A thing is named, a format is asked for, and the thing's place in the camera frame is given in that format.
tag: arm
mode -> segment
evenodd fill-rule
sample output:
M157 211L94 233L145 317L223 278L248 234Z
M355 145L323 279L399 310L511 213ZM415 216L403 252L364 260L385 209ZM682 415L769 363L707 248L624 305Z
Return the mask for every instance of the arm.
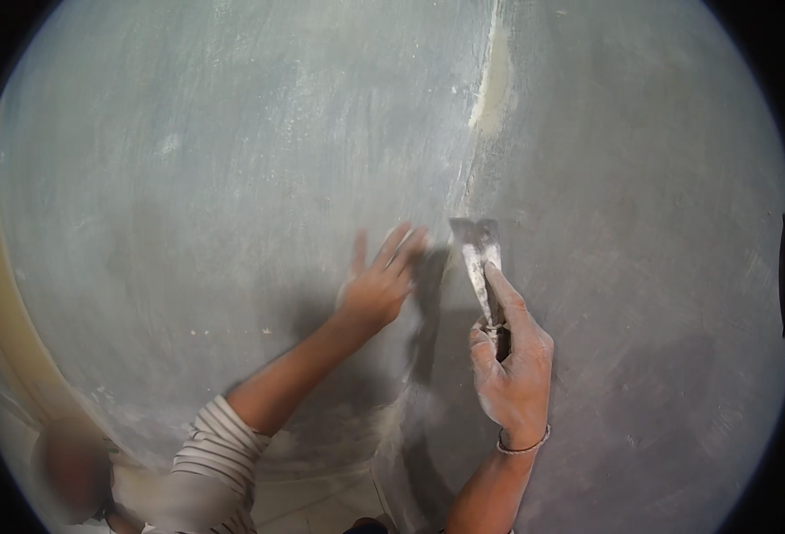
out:
M142 532L142 529L136 528L117 512L111 512L107 515L105 517L105 523L108 524L108 528L117 534L141 534Z
M553 340L531 318L523 297L491 262L484 266L511 330L511 353L499 363L483 320L469 334L475 389L481 407L503 427L502 444L525 450L546 432ZM503 454L493 449L455 499L446 521L449 534L508 534L514 526L537 449Z
M229 394L227 402L250 428L273 436L340 361L398 317L410 293L410 262L424 248L427 233L419 228L402 243L409 229L408 223L396 228L368 269L366 234L361 231L351 263L354 280L342 308L300 345Z

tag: forearm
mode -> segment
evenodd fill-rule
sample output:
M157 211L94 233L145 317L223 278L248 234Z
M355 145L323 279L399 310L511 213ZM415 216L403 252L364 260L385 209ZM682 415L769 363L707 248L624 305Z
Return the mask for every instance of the forearm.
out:
M455 499L447 534L508 534L529 482L535 454L493 449Z
M373 335L337 312L300 345L281 356L227 396L242 421L273 436L298 404L342 360Z
M106 521L108 528L117 534L141 534L141 529L136 528L130 521L122 517L120 514L113 513L107 517Z

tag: left hand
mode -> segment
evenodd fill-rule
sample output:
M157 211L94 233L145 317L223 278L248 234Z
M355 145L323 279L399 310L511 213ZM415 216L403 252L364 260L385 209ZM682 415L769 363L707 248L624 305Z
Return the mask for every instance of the left hand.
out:
M360 230L356 235L354 259L350 266L353 281L344 290L344 302L339 313L368 335L374 336L394 321L404 300L412 292L411 264L425 249L428 229L417 228L402 243L409 230L408 222L393 230L368 268L366 232Z

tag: bracelet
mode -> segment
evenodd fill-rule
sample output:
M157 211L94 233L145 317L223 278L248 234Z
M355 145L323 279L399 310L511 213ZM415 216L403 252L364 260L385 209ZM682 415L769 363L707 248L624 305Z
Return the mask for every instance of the bracelet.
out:
M513 449L509 449L508 447L506 447L504 445L504 443L502 443L502 430L500 430L499 431L499 439L496 440L496 449L499 452L501 452L502 454L528 454L528 453L531 453L531 452L534 452L534 451L540 449L541 445L546 443L546 441L548 439L549 439L549 423L547 423L547 432L543 433L543 437L541 438L541 441L535 443L534 445L532 445L528 449L513 450Z

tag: finger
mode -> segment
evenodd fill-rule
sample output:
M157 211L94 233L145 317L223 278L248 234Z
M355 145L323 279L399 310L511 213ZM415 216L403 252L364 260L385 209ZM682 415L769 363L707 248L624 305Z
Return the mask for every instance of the finger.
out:
M350 273L357 275L366 270L366 230L356 232L354 241L354 257L350 261Z
M410 237L398 247L398 253L395 256L395 259L392 260L392 263L390 263L386 270L396 276L399 276L408 270L406 267L410 262L425 250L425 236L427 234L427 227L419 227L416 231L411 233Z
M412 293L413 288L411 287L411 283L410 283L410 279L412 277L413 277L413 269L409 265L404 266L404 270L401 272L401 275L395 281L398 291L408 295Z
M479 328L479 323L472 326L469 331L469 357L476 372L483 373L482 377L490 376L499 366L496 361L496 349L493 341Z
M377 257L374 259L372 266L370 267L371 270L379 272L386 269L386 266L390 264L390 260L395 255L395 251L398 249L398 243L404 239L404 236L407 235L409 229L410 223L403 222L392 231L390 236L386 238L386 241L384 241L384 244L380 246L380 251L378 252Z
M517 333L523 329L531 328L532 320L526 309L526 301L523 300L522 295L517 293L514 286L507 281L505 275L495 266L493 262L484 264L484 275L487 281L491 283L493 292L496 295L496 300L502 306L505 314L509 330Z

